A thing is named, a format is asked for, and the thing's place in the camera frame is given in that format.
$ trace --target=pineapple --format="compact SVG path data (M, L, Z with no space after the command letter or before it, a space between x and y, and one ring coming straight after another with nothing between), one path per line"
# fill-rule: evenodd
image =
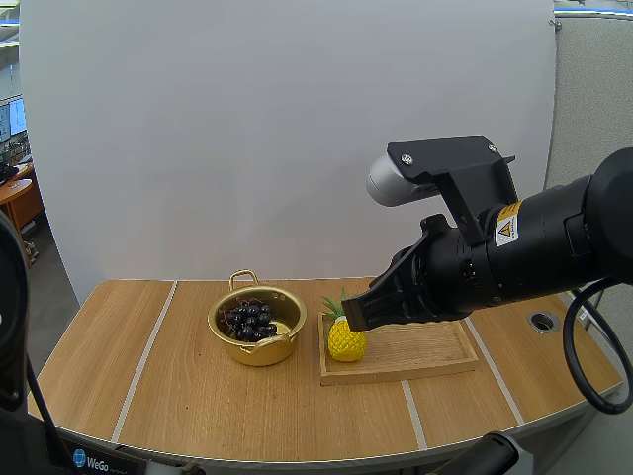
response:
M343 289L340 294L340 300L343 301L346 298L345 289ZM323 303L331 310L331 312L325 312L325 314L334 320L334 325L329 329L329 335L327 336L329 354L338 361L358 361L363 357L365 348L367 348L365 334L353 332L349 329L347 318L340 303L336 305L328 297L323 297Z

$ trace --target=grapes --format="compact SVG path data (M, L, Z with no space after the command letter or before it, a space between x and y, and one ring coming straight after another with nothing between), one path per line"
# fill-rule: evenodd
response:
M277 326L271 324L272 308L257 301L261 307L242 301L235 308L225 310L226 323L239 341L259 341L277 335Z
M257 317L259 315L259 307L250 305L246 311L249 317Z
M251 339L254 334L255 331L252 327L246 326L242 329L242 335L244 336L244 339Z
M259 321L259 325L268 325L270 323L270 314L262 312L259 314L257 320Z

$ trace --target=warning label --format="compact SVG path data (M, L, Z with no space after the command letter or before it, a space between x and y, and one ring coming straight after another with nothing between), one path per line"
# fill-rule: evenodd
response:
M503 208L497 217L495 244L497 246L514 242L518 239L518 209L521 201Z

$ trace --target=computer monitor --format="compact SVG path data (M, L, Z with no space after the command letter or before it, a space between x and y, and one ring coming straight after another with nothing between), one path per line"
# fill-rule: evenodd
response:
M9 128L9 104L0 106L0 143L11 137Z
M11 123L12 136L27 129L27 119L24 116L23 99L17 99L9 103L9 122Z

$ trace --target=white line on table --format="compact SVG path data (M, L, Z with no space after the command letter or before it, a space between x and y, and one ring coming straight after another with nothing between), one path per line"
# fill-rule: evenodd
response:
M518 410L518 406L516 406L516 403L514 402L514 398L512 398L512 395L510 394L509 389L507 389L505 381L503 381L503 377L501 376L501 373L498 371L498 368L495 365L495 362L493 361L493 357L491 356L491 354L488 352L488 349L484 345L484 341L482 340L482 338L477 333L477 329L473 325L473 322L471 322L470 317L466 317L465 321L466 321L466 325L468 326L468 328L470 329L471 333L473 334L473 337L475 338L475 341L479 345L480 350L484 354L484 358L486 359L486 361L488 362L488 365L490 366L491 370L493 371L493 375L495 375L495 379L497 380L497 384L501 388L501 391L503 392L503 395L505 396L505 400L507 401L508 405L512 409L512 413L514 414L514 417L516 418L516 421L518 422L518 424L520 426L524 425L525 424L525 419L521 415L521 412Z
M424 436L424 429L422 428L422 422L419 419L417 413L417 407L415 406L415 399L411 392L411 386L408 381L401 381L403 385L403 391L405 393L405 399L407 400L408 413L411 416L411 422L413 423L413 431L415 432L415 438L417 439L417 448L419 450L426 450L428 445L426 444L426 437Z
M160 315L158 316L158 320L154 324L154 328L149 335L149 339L147 340L147 344L145 345L145 349L140 356L140 360L138 361L138 366L136 367L135 377L132 378L132 382L130 383L130 389L128 389L128 394L126 395L126 400L123 402L123 407L121 408L121 413L119 414L119 419L117 420L117 425L115 426L115 431L112 434L112 438L110 441L112 443L117 443L119 441L119 435L121 435L121 430L123 429L123 424L126 422L126 416L128 415L128 410L130 409L130 404L132 403L132 398L135 396L136 386L138 385L138 380L140 379L140 375L142 374L142 369L145 367L145 363L147 362L147 358L149 357L149 352L151 351L151 347L154 345L154 340L158 335L158 331L160 330L160 326L162 325L162 321L165 319L165 315L167 315L167 310L169 309L169 304L171 304L171 299L176 292L176 285L178 284L177 280L174 280L173 285L171 286L171 291L167 296L167 300L165 300L165 305L162 306L162 310L160 311Z

